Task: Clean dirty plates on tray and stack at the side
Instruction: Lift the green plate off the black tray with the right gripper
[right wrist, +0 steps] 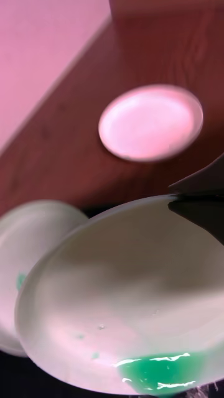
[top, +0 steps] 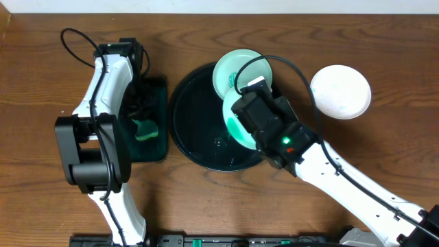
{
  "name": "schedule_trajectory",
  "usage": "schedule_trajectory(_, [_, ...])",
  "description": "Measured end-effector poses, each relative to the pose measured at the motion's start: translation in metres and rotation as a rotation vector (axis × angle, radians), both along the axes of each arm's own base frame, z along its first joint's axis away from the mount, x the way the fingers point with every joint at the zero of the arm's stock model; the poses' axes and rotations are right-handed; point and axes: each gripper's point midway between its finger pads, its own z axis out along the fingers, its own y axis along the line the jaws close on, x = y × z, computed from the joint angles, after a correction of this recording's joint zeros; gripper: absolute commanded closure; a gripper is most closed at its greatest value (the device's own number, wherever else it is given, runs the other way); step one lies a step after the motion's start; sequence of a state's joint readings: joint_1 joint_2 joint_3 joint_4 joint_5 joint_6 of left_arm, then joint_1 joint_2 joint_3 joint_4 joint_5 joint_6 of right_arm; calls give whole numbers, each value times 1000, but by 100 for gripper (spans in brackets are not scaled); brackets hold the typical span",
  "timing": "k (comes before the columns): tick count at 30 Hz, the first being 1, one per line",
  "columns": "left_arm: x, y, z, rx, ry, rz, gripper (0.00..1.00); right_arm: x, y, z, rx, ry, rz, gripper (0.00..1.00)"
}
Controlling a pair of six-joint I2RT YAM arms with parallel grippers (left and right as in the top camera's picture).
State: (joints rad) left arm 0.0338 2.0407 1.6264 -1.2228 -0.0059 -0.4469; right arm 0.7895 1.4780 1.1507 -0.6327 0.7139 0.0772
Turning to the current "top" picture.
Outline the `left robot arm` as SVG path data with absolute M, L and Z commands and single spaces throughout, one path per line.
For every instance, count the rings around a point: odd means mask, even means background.
M 94 60 L 83 100 L 55 122 L 64 175 L 99 207 L 112 231 L 109 246 L 142 246 L 147 223 L 128 185 L 132 162 L 119 111 L 127 87 L 140 80 L 143 46 L 135 38 L 120 38 L 98 45 Z

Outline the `white plate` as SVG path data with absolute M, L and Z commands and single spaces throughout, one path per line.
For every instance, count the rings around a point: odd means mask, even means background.
M 368 109 L 372 92 L 367 79 L 356 69 L 335 64 L 319 70 L 311 80 L 316 106 L 334 119 L 353 119 Z

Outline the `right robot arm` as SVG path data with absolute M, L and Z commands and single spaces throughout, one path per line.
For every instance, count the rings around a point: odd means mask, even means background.
M 438 207 L 426 211 L 391 193 L 344 160 L 296 117 L 265 80 L 238 90 L 231 110 L 276 169 L 317 187 L 361 220 L 383 246 L 437 246 Z

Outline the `green sponge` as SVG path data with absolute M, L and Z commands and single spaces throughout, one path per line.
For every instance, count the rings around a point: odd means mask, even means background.
M 147 141 L 148 139 L 158 136 L 158 126 L 154 121 L 139 121 L 136 119 L 133 119 L 132 121 L 137 125 L 137 133 L 135 134 L 137 141 Z

